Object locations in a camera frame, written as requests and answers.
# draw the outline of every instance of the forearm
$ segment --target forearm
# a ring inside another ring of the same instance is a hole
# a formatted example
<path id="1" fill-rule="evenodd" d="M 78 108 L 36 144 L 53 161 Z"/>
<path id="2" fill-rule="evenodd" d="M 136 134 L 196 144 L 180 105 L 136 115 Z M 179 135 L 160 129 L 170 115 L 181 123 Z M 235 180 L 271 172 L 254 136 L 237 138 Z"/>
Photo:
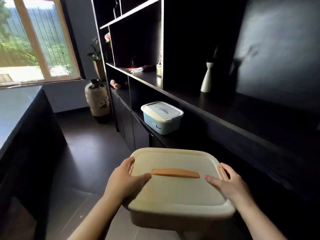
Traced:
<path id="1" fill-rule="evenodd" d="M 238 209 L 253 240 L 286 240 L 287 238 L 254 203 Z"/>
<path id="2" fill-rule="evenodd" d="M 117 198 L 103 196 L 68 240 L 96 240 L 121 205 Z"/>

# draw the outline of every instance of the sky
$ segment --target sky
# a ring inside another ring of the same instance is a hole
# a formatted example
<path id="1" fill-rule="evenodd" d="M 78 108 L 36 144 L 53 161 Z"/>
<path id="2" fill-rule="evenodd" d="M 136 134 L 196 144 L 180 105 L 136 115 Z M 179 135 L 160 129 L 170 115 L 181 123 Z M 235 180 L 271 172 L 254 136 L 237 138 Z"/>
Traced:
<path id="1" fill-rule="evenodd" d="M 6 2 L 5 6 L 7 8 L 14 8 L 14 0 L 4 0 Z M 54 6 L 53 1 L 47 0 L 23 0 L 26 8 L 40 8 L 40 9 L 50 9 Z"/>

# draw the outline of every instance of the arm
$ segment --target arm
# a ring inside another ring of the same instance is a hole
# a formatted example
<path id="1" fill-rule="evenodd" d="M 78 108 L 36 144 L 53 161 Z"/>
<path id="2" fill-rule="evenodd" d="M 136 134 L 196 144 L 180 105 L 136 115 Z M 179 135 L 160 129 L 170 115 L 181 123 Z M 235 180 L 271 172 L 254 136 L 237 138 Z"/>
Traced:
<path id="1" fill-rule="evenodd" d="M 104 195 L 68 240 L 98 239 L 123 200 L 151 178 L 150 173 L 140 176 L 129 175 L 127 167 L 132 161 L 134 161 L 134 157 L 127 158 L 113 171 Z"/>
<path id="2" fill-rule="evenodd" d="M 254 202 L 247 184 L 230 166 L 221 163 L 230 174 L 230 180 L 206 175 L 206 181 L 221 189 L 222 193 L 235 205 L 246 223 L 253 240 L 286 240 L 287 238 L 266 217 Z"/>

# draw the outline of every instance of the hand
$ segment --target hand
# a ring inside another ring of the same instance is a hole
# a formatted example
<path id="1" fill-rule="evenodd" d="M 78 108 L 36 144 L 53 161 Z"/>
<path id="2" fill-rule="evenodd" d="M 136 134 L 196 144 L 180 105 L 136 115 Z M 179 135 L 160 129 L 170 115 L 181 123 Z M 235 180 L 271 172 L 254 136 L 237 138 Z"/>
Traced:
<path id="1" fill-rule="evenodd" d="M 229 165 L 220 163 L 221 166 L 230 174 L 230 180 L 225 181 L 219 178 L 206 175 L 206 181 L 221 189 L 222 193 L 239 208 L 254 206 L 255 202 L 250 194 L 247 184 L 242 180 L 241 176 L 237 174 Z"/>
<path id="2" fill-rule="evenodd" d="M 126 197 L 131 195 L 139 186 L 144 185 L 151 178 L 151 173 L 139 176 L 131 176 L 127 168 L 134 157 L 125 159 L 119 167 L 111 174 L 103 197 L 116 198 L 122 202 Z"/>

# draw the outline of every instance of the countertop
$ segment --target countertop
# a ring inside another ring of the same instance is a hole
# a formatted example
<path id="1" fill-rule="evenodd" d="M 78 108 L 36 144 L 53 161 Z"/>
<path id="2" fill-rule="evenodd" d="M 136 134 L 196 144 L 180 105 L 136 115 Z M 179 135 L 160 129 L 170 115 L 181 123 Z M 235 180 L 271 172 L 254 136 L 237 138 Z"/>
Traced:
<path id="1" fill-rule="evenodd" d="M 41 89 L 40 85 L 0 90 L 0 160 Z"/>

